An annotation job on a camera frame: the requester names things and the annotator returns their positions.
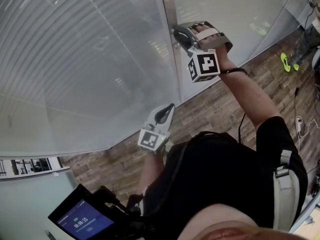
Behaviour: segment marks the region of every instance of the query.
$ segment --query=fingers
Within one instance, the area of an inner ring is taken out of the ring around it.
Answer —
[[[203,26],[200,26],[200,25],[195,26],[194,29],[195,29],[196,31],[198,31],[198,32],[201,32],[201,31],[206,30]]]
[[[201,24],[201,25],[196,25],[194,28],[191,29],[191,31],[196,35],[196,34],[200,33],[201,31],[204,31],[207,29],[210,29],[210,27],[207,25]],[[203,44],[207,43],[208,41],[210,41],[212,39],[219,38],[219,37],[221,37],[220,33],[217,33],[215,35],[210,35],[210,36],[200,40],[200,44],[203,45]]]

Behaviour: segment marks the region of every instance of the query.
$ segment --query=screen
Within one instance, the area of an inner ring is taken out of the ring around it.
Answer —
[[[74,237],[87,240],[114,222],[82,199],[57,223]]]

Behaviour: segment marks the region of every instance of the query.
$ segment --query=hand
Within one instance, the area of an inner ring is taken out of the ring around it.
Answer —
[[[197,25],[197,26],[195,26],[195,28],[192,29],[192,32],[194,34],[198,34],[201,31],[204,31],[205,29],[209,29],[209,28],[210,27],[207,25]],[[209,43],[219,37],[221,37],[220,33],[210,35],[210,36],[206,37],[205,39],[202,39],[200,41],[200,44],[202,44],[202,45],[207,44],[207,43]],[[215,52],[216,52],[216,57],[218,59],[220,71],[225,71],[228,69],[236,68],[236,65],[228,58],[227,48],[226,48],[225,44],[222,44],[221,46],[216,47]]]

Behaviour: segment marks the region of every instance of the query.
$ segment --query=wooden floor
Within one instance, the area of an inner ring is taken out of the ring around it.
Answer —
[[[243,66],[250,77],[271,97],[290,130],[298,147],[295,128],[294,93],[301,86],[296,98],[296,114],[308,124],[312,119],[319,122],[315,107],[320,112],[320,102],[316,100],[315,78],[310,66],[312,54],[308,56],[299,71],[287,73],[283,69],[280,54],[292,53],[300,30]],[[200,131],[227,132],[238,139],[238,127],[244,112],[231,92],[218,82],[211,88],[198,94],[176,109],[172,123],[171,140],[177,144],[186,141]],[[241,127],[242,143],[255,149],[256,132],[252,123],[246,119]],[[77,181],[94,191],[105,185],[126,203],[128,196],[135,192],[144,163],[144,151],[137,146],[138,134],[127,138],[113,148],[90,154],[63,157],[63,164],[70,166]],[[320,129],[314,123],[310,125],[309,134],[300,140],[300,155],[308,171],[313,169],[320,158]],[[316,170],[309,175],[309,185]]]

